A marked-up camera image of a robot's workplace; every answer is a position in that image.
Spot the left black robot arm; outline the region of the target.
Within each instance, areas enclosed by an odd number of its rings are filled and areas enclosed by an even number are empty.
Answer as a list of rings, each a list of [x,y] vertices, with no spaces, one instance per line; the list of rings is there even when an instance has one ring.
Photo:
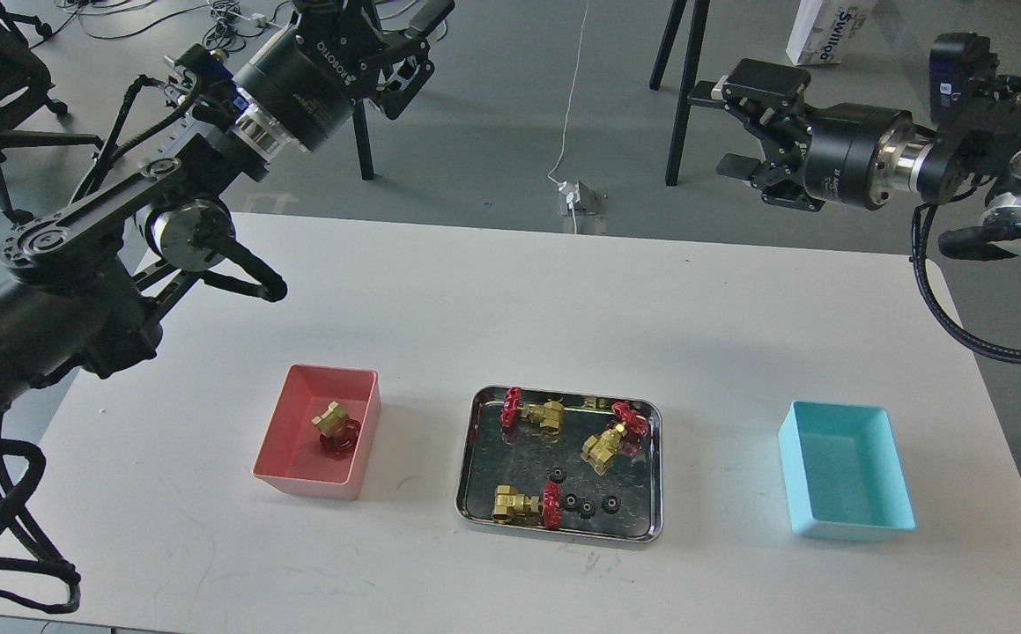
[[[372,178],[364,104],[397,119],[433,74],[433,34],[453,1],[425,1],[402,29],[374,1],[295,1],[279,32],[240,71],[193,45],[171,60],[173,111],[116,144],[109,136],[64,208],[19,221],[0,248],[0,572],[54,578],[63,601],[0,598],[49,615],[78,609],[79,573],[26,505],[46,457],[3,436],[26,392],[82,368],[107,378],[154,358],[161,321],[195,284],[268,302],[284,279],[237,238],[223,192],[237,177],[263,180],[274,157],[313,151],[354,123]]]

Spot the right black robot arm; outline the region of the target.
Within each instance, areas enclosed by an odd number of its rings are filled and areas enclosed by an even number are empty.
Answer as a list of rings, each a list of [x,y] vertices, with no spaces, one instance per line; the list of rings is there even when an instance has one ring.
[[[990,262],[1021,256],[1021,76],[1002,75],[990,40],[942,33],[929,53],[933,128],[905,109],[805,103],[808,71],[744,59],[727,76],[692,88],[695,106],[727,111],[761,143],[760,159],[727,155],[720,175],[744,181],[765,203],[818,211],[825,203],[882,208],[894,192],[921,198],[912,220],[918,291],[950,336],[974,353],[1021,365],[1021,350],[961,328],[930,290],[926,258],[938,206],[989,184],[973,227],[944,232],[940,253]]]

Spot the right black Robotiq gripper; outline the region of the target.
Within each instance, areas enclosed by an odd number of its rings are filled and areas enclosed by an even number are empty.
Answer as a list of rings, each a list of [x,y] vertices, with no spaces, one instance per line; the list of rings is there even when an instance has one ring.
[[[812,75],[743,59],[718,81],[699,81],[688,105],[731,113],[761,142],[763,161],[725,155],[720,176],[751,185],[764,204],[817,212],[825,203],[877,210],[896,191],[913,191],[916,125],[912,113],[880,106],[811,108]]]

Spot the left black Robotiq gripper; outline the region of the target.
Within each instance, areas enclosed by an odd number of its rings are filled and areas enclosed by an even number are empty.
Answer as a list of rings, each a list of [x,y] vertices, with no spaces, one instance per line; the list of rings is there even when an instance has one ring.
[[[428,1],[399,32],[373,1],[292,1],[295,16],[233,76],[246,108],[233,133],[259,155],[313,151],[351,117],[353,98],[396,120],[434,74],[430,43],[454,1]]]

